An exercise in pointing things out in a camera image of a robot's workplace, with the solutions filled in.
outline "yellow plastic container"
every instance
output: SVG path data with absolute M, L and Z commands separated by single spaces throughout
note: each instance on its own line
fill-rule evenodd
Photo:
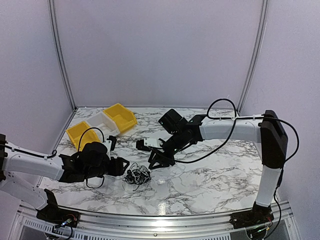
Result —
M 66 130 L 66 133 L 68 134 L 76 150 L 78 150 L 81 135 L 89 128 L 90 126 L 85 121 L 82 121 L 77 125 L 74 125 Z M 87 143 L 92 143 L 92 142 L 100 142 L 100 139 L 94 129 L 87 131 L 83 135 L 81 139 L 80 151 L 82 151 L 82 149 Z
M 138 123 L 134 113 L 120 103 L 108 107 L 103 112 L 115 122 L 120 133 L 124 133 Z

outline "ventilation grille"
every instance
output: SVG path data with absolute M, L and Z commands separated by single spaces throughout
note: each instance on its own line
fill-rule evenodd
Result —
M 26 219 L 24 221 L 24 225 L 36 229 L 42 232 L 45 232 L 47 234 L 54 234 L 57 237 L 60 237 L 63 232 L 58 229 L 53 229 L 53 226 L 50 225 L 49 223 L 46 222 L 40 222 L 37 220 L 31 220 L 31 219 Z M 73 229 L 73 235 L 72 235 L 72 240 L 128 240 L 128 238 L 110 238 L 108 236 L 102 236 L 102 234 L 94 234 L 94 233 L 86 233 L 86 232 L 78 232 L 77 229 Z M 186 240 L 231 240 L 230 234 L 221 234 L 221 235 L 215 235 L 215 236 L 210 236 L 206 238 L 185 238 Z

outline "white plastic container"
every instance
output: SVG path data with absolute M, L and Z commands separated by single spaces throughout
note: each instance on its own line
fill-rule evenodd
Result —
M 97 127 L 101 129 L 104 136 L 107 138 L 109 135 L 117 136 L 120 134 L 117 124 L 108 117 L 103 111 L 87 118 L 85 120 L 90 127 Z

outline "marble tabletop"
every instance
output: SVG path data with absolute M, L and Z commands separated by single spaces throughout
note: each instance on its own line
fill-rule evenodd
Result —
M 103 108 L 79 108 L 70 127 L 98 113 Z M 139 151 L 135 142 L 142 138 L 168 139 L 168 134 L 158 120 L 169 108 L 133 107 L 138 124 L 117 136 L 111 156 L 122 157 L 149 166 L 150 153 Z M 204 114 L 205 109 L 175 108 L 191 119 L 195 114 Z M 213 109 L 213 116 L 230 117 L 231 110 Z M 219 146 L 223 140 L 198 142 L 175 155 L 175 159 L 191 161 Z M 76 148 L 65 133 L 57 147 L 58 153 L 72 155 Z M 95 212 L 178 216 L 199 215 L 240 210 L 252 207 L 259 188 L 262 164 L 253 143 L 230 140 L 218 152 L 192 164 L 176 163 L 174 166 L 151 171 L 151 181 L 141 185 L 129 185 L 124 176 L 105 176 L 99 189 L 87 188 L 84 182 L 61 183 L 44 177 L 40 188 L 47 188 L 56 196 L 61 206 Z M 101 178 L 89 179 L 89 185 L 98 187 Z

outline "black and white cable bundle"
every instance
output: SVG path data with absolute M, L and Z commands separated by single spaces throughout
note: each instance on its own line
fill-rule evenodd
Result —
M 131 165 L 130 169 L 127 171 L 127 175 L 124 178 L 124 181 L 127 184 L 138 185 L 138 187 L 149 182 L 150 180 L 150 171 L 146 168 L 146 166 L 139 166 L 136 162 Z

